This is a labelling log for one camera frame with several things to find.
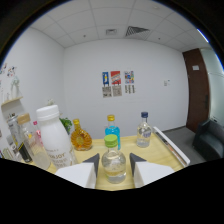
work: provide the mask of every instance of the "chair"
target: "chair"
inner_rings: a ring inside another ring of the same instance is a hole
[[[193,147],[207,161],[224,158],[224,128],[212,120],[199,123]]]

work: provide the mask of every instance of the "door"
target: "door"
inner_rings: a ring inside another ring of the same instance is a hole
[[[198,124],[208,119],[208,74],[199,49],[183,52],[189,85],[189,107],[186,127],[196,132]]]

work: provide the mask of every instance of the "gray floor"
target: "gray floor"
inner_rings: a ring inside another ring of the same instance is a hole
[[[163,131],[163,133],[190,159],[190,165],[206,162],[206,160],[193,149],[192,142],[195,133],[186,127]]]

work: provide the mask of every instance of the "wooden table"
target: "wooden table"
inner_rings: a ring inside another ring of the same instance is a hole
[[[129,159],[129,154],[131,152],[139,157],[142,157],[148,162],[170,166],[171,168],[173,168],[174,171],[178,171],[184,168],[180,161],[173,155],[173,153],[168,149],[168,147],[160,140],[160,138],[156,134],[152,133],[150,145],[147,148],[139,148],[136,145],[136,139],[136,136],[121,137],[120,150],[126,157],[126,178],[120,184],[111,184],[106,180],[103,166],[101,163],[101,158],[103,154],[107,151],[103,139],[94,139],[93,146],[89,151],[75,150],[75,156],[77,158],[78,163],[89,159],[97,153],[100,154],[98,176],[96,180],[95,189],[114,191],[135,188]],[[56,168],[51,163],[51,166],[48,168],[47,171],[54,174],[56,172]]]

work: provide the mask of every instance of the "ceiling tile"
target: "ceiling tile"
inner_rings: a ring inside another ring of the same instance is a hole
[[[176,12],[169,15],[166,19],[185,31],[195,29],[193,24]]]
[[[196,30],[189,30],[187,33],[192,36],[197,42],[207,43],[204,37]]]
[[[58,24],[67,32],[72,33],[77,30],[86,29],[95,26],[92,12],[90,10],[81,13],[76,13],[66,17]]]
[[[50,26],[51,24],[54,23],[54,20],[51,19],[49,16],[44,15],[41,16],[39,19],[37,19],[32,25],[31,27],[37,29],[37,30],[44,30],[45,28],[47,28],[48,26]]]
[[[46,29],[43,30],[43,32],[53,39],[57,39],[66,34],[65,31],[56,23],[48,26]]]
[[[135,0],[90,0],[92,8],[123,7],[132,8]]]
[[[56,39],[56,41],[59,44],[61,44],[64,48],[71,47],[71,46],[75,45],[74,41],[68,35],[60,37],[60,38]]]
[[[116,29],[117,34],[106,35],[107,29]],[[127,32],[127,26],[125,25],[98,26],[97,31],[100,39],[123,38]]]
[[[158,24],[161,23],[162,20],[163,18],[159,16],[140,10],[133,10],[128,25],[146,29],[155,29],[155,27],[158,26]]]
[[[173,10],[160,3],[148,0],[137,0],[134,5],[134,9],[146,11],[163,18],[167,17],[173,12]]]
[[[184,32],[178,26],[166,20],[162,21],[162,23],[159,24],[158,27],[156,27],[156,30],[171,37],[175,37]]]
[[[194,44],[196,43],[196,41],[194,40],[193,37],[191,37],[189,34],[187,33],[182,33],[178,36],[175,37],[177,40],[179,40],[180,42],[182,42],[183,44],[186,45],[190,45],[190,44]]]
[[[185,47],[186,45],[182,44],[180,41],[172,39],[171,41],[168,41],[164,45],[179,50],[180,48]]]
[[[90,4],[88,0],[76,0],[59,5],[58,7],[48,12],[48,15],[55,21],[58,21],[67,16],[89,9]]]
[[[195,48],[210,48],[211,49],[211,45],[208,43],[196,43],[196,44],[188,45],[188,47],[191,49],[195,49]]]
[[[93,9],[97,26],[103,25],[126,25],[131,9],[125,8],[103,8]]]
[[[95,27],[79,30],[74,33],[70,33],[69,36],[75,41],[76,44],[99,40],[97,30]]]
[[[157,31],[153,31],[149,38],[148,38],[148,41],[151,41],[151,42],[156,42],[156,43],[159,43],[159,44],[164,44],[166,42],[168,42],[169,40],[171,40],[172,37],[170,36],[167,36],[163,33],[159,33]]]
[[[190,48],[190,47],[186,46],[186,47],[180,48],[179,50],[181,52],[185,52],[185,51],[189,51],[189,50],[192,50],[192,49],[194,49],[194,48]]]

